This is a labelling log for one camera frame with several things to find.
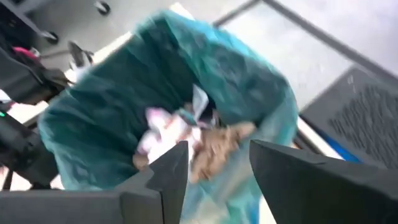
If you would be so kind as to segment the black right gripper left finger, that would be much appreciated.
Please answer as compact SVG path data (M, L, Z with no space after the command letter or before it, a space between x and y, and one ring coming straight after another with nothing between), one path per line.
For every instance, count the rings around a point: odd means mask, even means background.
M182 141L113 190L1 192L1 224L178 224L187 178Z

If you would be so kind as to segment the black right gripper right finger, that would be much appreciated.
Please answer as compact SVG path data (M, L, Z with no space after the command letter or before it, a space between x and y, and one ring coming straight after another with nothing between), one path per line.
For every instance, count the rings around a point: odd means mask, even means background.
M397 171L252 140L249 159L277 223L397 224Z

